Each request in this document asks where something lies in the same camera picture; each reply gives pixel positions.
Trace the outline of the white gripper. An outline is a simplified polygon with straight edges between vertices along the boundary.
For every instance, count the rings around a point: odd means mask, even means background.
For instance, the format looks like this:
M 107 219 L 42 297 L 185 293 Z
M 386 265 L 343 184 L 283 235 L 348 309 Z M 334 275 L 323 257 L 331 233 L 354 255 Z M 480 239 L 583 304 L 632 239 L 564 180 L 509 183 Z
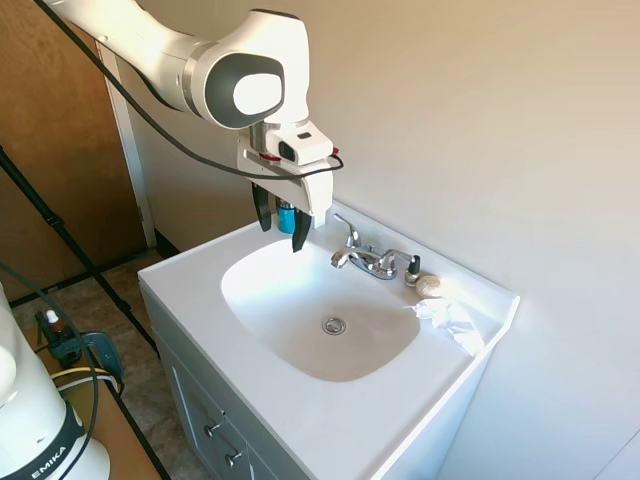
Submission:
M 331 207 L 332 173 L 311 175 L 311 172 L 329 167 L 328 158 L 302 166 L 288 160 L 268 161 L 252 150 L 247 143 L 237 144 L 239 170 L 278 177 L 278 180 L 253 179 L 252 198 L 262 231 L 267 232 L 272 226 L 269 192 L 295 207 L 292 234 L 294 253 L 299 252 L 305 244 L 311 228 L 312 216 L 321 216 Z

